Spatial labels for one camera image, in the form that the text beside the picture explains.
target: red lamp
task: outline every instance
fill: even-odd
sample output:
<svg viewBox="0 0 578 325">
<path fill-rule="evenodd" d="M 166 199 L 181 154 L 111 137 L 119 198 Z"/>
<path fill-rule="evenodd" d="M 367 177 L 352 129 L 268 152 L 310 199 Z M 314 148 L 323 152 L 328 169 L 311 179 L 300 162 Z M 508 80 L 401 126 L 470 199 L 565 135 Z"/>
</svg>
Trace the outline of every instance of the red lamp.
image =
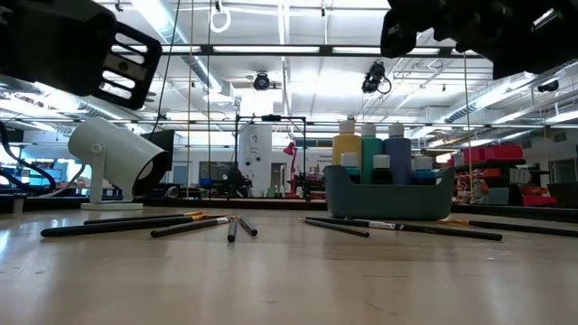
<svg viewBox="0 0 578 325">
<path fill-rule="evenodd" d="M 295 158 L 297 158 L 297 147 L 295 146 L 295 143 L 289 143 L 289 145 L 283 149 L 283 152 L 293 156 L 293 159 L 291 160 L 291 194 L 287 195 L 287 198 L 295 199 L 297 198 L 297 183 L 295 181 Z"/>
</svg>

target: gray plastic caddy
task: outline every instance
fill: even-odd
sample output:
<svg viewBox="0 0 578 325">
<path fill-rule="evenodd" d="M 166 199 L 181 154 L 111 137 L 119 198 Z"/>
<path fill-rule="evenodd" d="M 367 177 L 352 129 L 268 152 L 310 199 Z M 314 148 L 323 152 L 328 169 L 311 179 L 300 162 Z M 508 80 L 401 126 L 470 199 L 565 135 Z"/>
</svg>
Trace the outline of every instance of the gray plastic caddy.
<svg viewBox="0 0 578 325">
<path fill-rule="evenodd" d="M 342 166 L 327 166 L 327 208 L 335 218 L 439 220 L 450 215 L 455 168 L 437 185 L 359 185 Z"/>
</svg>

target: wooden table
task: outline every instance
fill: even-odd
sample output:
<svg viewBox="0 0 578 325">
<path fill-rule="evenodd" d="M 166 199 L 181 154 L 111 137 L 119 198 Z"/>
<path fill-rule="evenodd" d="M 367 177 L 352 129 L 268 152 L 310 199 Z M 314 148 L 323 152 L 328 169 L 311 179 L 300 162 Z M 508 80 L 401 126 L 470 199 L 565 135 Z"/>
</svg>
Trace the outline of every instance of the wooden table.
<svg viewBox="0 0 578 325">
<path fill-rule="evenodd" d="M 500 231 L 500 243 L 386 230 L 362 238 L 295 220 L 326 212 L 227 212 L 249 217 L 258 237 L 239 229 L 228 244 L 228 226 L 159 239 L 147 230 L 39 236 L 140 212 L 0 220 L 0 324 L 544 325 L 578 317 L 578 239 Z"/>
</svg>

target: lamp base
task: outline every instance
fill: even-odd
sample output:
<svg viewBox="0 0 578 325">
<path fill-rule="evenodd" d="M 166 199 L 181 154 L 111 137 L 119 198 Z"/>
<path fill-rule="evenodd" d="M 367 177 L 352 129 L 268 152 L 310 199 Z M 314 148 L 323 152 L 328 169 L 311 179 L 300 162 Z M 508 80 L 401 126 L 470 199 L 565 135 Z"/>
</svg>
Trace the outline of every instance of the lamp base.
<svg viewBox="0 0 578 325">
<path fill-rule="evenodd" d="M 87 210 L 135 210 L 143 209 L 143 203 L 131 203 L 131 202 L 103 202 L 103 203 L 82 203 L 80 204 L 81 209 Z"/>
</svg>

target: white lamp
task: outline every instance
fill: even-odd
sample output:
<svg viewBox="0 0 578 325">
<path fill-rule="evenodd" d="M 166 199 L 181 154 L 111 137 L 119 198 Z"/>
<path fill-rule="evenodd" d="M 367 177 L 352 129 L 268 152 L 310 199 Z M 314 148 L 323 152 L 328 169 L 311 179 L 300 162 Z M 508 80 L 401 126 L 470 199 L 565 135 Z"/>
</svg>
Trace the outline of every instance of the white lamp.
<svg viewBox="0 0 578 325">
<path fill-rule="evenodd" d="M 142 203 L 131 203 L 133 197 L 158 184 L 167 170 L 166 151 L 102 117 L 80 124 L 70 137 L 69 150 L 92 167 L 90 203 L 81 209 L 142 209 Z M 123 191 L 122 201 L 102 200 L 103 179 Z"/>
</svg>

